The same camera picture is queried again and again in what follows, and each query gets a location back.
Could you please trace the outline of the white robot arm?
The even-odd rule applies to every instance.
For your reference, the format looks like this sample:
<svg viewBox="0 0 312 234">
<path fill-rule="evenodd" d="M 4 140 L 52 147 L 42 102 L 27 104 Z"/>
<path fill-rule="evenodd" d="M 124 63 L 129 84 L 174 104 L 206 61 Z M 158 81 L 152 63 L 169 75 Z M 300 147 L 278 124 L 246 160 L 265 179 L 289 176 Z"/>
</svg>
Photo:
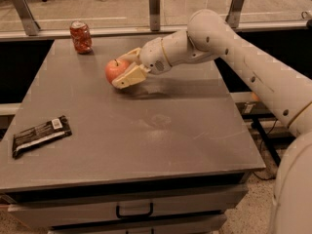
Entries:
<svg viewBox="0 0 312 234">
<path fill-rule="evenodd" d="M 121 56 L 112 80 L 124 89 L 182 63 L 223 59 L 295 136 L 276 176 L 268 234 L 312 234 L 312 80 L 236 34 L 216 12 L 194 13 L 185 30 Z"/>
</svg>

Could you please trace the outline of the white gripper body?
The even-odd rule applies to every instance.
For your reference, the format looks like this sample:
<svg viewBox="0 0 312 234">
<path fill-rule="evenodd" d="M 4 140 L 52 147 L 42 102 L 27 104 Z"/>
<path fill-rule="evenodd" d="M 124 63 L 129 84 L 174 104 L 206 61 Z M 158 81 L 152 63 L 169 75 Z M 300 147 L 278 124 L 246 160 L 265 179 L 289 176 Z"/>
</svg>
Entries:
<svg viewBox="0 0 312 234">
<path fill-rule="evenodd" d="M 160 37 L 147 42 L 141 48 L 139 59 L 154 75 L 168 72 L 172 68 L 164 54 L 163 39 Z"/>
</svg>

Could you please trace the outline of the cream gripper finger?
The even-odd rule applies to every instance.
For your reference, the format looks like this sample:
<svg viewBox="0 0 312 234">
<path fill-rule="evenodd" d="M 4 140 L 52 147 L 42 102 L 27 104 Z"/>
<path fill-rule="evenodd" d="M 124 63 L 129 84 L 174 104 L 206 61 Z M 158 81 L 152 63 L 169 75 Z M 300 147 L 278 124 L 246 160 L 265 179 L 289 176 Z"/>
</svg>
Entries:
<svg viewBox="0 0 312 234">
<path fill-rule="evenodd" d="M 123 54 L 122 56 L 118 57 L 118 60 L 125 60 L 128 63 L 132 63 L 132 62 L 140 63 L 139 54 L 140 54 L 140 48 L 135 48 Z"/>
<path fill-rule="evenodd" d="M 128 88 L 132 85 L 143 82 L 147 78 L 150 69 L 143 64 L 133 62 L 116 78 L 112 80 L 112 86 L 117 89 Z"/>
</svg>

